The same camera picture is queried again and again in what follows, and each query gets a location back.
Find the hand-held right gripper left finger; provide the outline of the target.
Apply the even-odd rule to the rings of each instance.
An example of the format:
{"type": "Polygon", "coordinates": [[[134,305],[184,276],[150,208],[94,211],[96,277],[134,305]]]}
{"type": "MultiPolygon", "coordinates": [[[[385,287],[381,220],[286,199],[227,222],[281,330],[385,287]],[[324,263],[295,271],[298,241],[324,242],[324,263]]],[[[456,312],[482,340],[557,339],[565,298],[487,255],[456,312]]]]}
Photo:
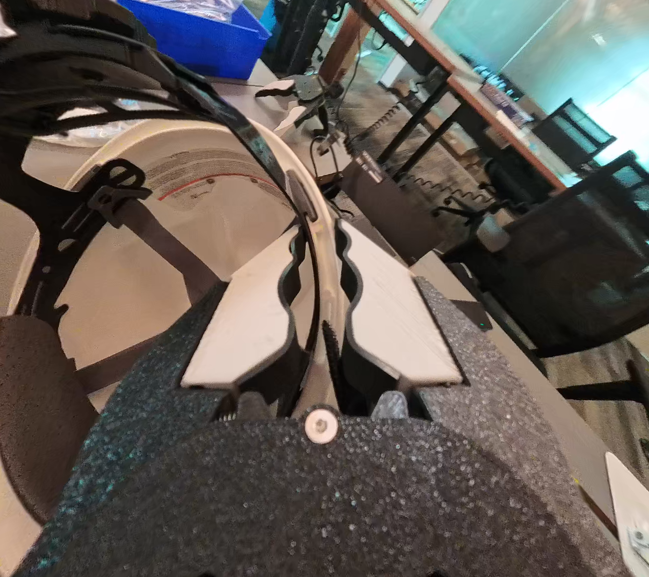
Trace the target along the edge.
{"type": "Polygon", "coordinates": [[[234,272],[182,387],[240,387],[287,354],[297,341],[291,306],[304,257],[303,231],[292,226],[234,272]]]}

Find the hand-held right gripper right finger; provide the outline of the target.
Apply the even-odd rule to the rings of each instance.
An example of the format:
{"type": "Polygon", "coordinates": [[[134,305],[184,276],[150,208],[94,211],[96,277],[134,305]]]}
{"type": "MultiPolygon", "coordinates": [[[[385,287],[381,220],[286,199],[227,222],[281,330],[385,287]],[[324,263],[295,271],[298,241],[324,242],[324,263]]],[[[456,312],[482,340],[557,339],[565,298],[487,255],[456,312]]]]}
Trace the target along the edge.
{"type": "Polygon", "coordinates": [[[397,383],[461,384],[463,375],[415,275],[350,222],[337,221],[345,335],[355,353],[397,383]]]}

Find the white hard hat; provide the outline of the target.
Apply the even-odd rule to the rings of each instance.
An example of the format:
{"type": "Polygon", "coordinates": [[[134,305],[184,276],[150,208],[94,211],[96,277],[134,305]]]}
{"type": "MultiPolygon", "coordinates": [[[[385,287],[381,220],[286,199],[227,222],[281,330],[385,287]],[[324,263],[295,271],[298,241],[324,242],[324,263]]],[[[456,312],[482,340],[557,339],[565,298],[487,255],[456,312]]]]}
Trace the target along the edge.
{"type": "Polygon", "coordinates": [[[36,225],[1,316],[1,462],[44,526],[101,416],[78,380],[96,360],[157,340],[179,364],[171,398],[208,411],[263,398],[293,415],[334,294],[332,217],[275,133],[158,52],[110,0],[1,0],[1,200],[36,225]],[[232,275],[299,226],[297,341],[240,387],[181,379],[232,275]]]}

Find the black power bank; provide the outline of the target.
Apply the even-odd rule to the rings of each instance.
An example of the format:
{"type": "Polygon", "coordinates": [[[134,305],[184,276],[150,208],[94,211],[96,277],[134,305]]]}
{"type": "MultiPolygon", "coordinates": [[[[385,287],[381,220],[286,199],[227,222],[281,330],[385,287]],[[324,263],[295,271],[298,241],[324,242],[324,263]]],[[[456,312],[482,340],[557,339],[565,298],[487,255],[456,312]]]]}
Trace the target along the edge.
{"type": "Polygon", "coordinates": [[[483,332],[492,330],[490,316],[480,302],[462,299],[452,299],[450,302],[453,303],[458,310],[464,313],[465,317],[478,329],[483,332]]]}

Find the black mesh office chair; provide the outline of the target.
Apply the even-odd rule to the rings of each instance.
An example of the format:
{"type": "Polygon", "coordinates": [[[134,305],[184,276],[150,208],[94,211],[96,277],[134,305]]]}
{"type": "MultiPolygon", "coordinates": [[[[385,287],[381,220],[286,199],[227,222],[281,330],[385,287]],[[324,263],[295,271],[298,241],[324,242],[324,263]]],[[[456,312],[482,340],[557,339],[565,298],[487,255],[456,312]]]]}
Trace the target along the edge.
{"type": "Polygon", "coordinates": [[[544,359],[601,347],[648,325],[648,171],[633,151],[441,260],[466,268],[544,359]]]}

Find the wooden top black table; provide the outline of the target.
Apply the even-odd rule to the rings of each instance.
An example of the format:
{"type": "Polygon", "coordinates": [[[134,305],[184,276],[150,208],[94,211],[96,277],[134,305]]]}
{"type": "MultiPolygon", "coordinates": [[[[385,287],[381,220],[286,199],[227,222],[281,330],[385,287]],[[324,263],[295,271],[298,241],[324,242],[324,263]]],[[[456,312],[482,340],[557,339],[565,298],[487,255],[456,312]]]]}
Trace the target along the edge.
{"type": "Polygon", "coordinates": [[[413,113],[405,127],[402,127],[390,144],[377,158],[379,165],[385,166],[390,157],[399,149],[415,127],[426,120],[430,110],[442,97],[451,93],[459,102],[454,110],[437,127],[425,143],[406,163],[397,170],[394,179],[403,177],[427,153],[452,124],[460,124],[460,118],[466,115],[469,120],[469,131],[483,136],[491,128],[499,134],[507,145],[528,161],[538,174],[552,185],[554,192],[567,189],[558,173],[551,170],[533,151],[531,141],[522,129],[498,109],[482,93],[484,85],[477,79],[464,60],[455,54],[442,40],[434,35],[423,33],[415,21],[402,13],[400,5],[393,0],[343,0],[350,5],[358,18],[375,29],[417,73],[421,76],[438,73],[440,83],[430,97],[413,113]]]}

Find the spare black grey gripper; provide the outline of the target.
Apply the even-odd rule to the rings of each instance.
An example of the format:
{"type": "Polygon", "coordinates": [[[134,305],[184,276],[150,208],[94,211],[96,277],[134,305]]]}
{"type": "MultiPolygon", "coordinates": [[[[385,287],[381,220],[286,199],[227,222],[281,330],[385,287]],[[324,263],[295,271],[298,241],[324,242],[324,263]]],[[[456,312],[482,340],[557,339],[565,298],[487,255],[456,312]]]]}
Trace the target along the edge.
{"type": "Polygon", "coordinates": [[[277,135],[284,136],[291,129],[297,131],[304,122],[316,117],[320,128],[315,129],[312,135],[328,137],[330,119],[327,102],[340,98],[342,94],[343,87],[339,82],[327,84],[318,75],[292,75],[261,87],[255,92],[255,98],[293,98],[293,105],[274,129],[277,135]]]}

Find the blue plastic bin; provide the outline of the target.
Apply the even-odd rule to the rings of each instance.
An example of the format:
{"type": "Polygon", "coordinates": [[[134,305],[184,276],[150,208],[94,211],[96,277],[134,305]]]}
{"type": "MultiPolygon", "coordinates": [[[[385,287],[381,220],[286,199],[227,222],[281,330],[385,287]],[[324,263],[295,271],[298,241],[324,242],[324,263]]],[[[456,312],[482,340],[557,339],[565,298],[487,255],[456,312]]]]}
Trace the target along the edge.
{"type": "Polygon", "coordinates": [[[117,0],[144,25],[158,50],[203,76],[248,79],[270,32],[241,5],[230,22],[139,0],[117,0]]]}

